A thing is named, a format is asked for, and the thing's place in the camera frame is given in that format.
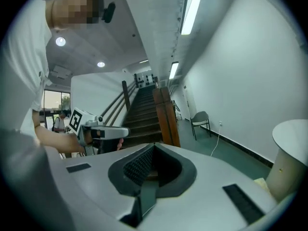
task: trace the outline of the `small black sign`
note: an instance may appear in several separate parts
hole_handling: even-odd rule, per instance
[[[82,114],[79,113],[77,110],[74,110],[71,120],[69,121],[69,125],[73,130],[75,130],[75,132],[77,132],[81,118],[82,118]]]

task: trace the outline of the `door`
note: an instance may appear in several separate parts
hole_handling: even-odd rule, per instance
[[[192,92],[192,89],[190,88],[190,84],[188,82],[186,82],[186,84],[184,85],[184,95],[186,97],[189,115],[192,118],[197,113],[197,109],[196,109],[196,104],[195,104],[194,98],[193,98],[193,92]]]

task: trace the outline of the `window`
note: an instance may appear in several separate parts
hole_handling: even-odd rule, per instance
[[[70,94],[62,92],[62,110],[71,110]]]
[[[61,110],[61,92],[45,90],[45,111],[48,110]]]

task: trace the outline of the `person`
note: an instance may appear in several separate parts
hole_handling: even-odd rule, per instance
[[[54,132],[57,132],[57,133],[65,132],[64,118],[66,118],[66,115],[64,111],[61,111],[59,116],[56,117],[54,121],[54,128],[53,128]]]
[[[15,94],[22,92],[16,89],[18,81],[22,81],[30,90],[29,95],[23,98],[21,105],[30,103],[28,112],[20,126],[20,132],[30,135],[36,142],[56,148],[59,153],[84,152],[74,133],[54,133],[40,125],[39,112],[41,99],[48,80],[49,68],[46,57],[46,46],[51,39],[51,29],[76,29],[79,25],[98,23],[103,12],[101,0],[29,0],[20,10],[10,25],[0,47],[0,73],[4,76],[2,83],[6,92],[14,89],[12,101],[6,101],[3,108],[9,109],[8,103],[16,103]],[[87,143],[92,142],[90,131],[85,134]],[[120,139],[117,150],[122,146]]]

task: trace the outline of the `tree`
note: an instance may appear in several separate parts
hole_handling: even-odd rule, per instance
[[[70,98],[69,96],[62,96],[62,106],[59,104],[59,110],[69,110]]]

